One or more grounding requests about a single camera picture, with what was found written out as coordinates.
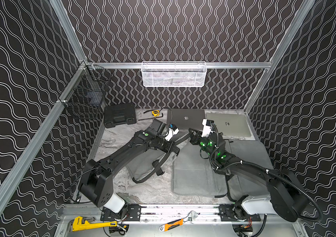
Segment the silver laptop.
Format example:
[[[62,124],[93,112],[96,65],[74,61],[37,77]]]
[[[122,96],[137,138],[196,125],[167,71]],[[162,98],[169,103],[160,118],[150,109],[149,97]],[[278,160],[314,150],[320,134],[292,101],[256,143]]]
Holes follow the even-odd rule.
[[[208,113],[206,118],[213,120],[219,132],[226,137],[250,137],[251,132],[244,115]]]

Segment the grey zippered laptop bag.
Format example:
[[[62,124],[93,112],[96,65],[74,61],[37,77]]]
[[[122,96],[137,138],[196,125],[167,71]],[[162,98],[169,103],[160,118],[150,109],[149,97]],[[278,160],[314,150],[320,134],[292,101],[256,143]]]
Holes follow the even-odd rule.
[[[244,195],[268,195],[265,178],[258,177],[261,170],[245,164],[250,162],[263,168],[273,169],[263,143],[258,140],[229,140],[226,143],[226,150],[242,160],[241,163],[227,169],[229,200],[235,202]]]

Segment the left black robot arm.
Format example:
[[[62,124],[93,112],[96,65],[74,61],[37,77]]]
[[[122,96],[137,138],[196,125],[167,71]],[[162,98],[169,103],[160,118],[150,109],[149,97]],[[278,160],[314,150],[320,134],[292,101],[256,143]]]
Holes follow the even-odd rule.
[[[152,171],[145,177],[149,179],[153,174],[162,175],[161,166],[167,161],[171,153],[179,154],[180,149],[172,141],[179,132],[177,126],[154,120],[146,130],[137,131],[128,143],[113,154],[99,161],[89,160],[83,170],[78,191],[87,197],[97,207],[105,207],[114,213],[120,212],[126,205],[123,198],[114,193],[113,178],[138,156],[149,150],[159,150],[165,155],[152,163]]]

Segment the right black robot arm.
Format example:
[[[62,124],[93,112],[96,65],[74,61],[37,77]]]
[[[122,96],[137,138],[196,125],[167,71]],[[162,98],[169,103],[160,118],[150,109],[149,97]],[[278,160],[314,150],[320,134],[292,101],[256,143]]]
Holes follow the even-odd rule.
[[[305,191],[296,175],[273,169],[263,144],[256,140],[227,142],[220,133],[203,136],[189,130],[190,143],[208,155],[211,169],[226,178],[230,199],[235,202],[235,218],[276,214],[288,222],[303,219],[320,222],[324,213]]]

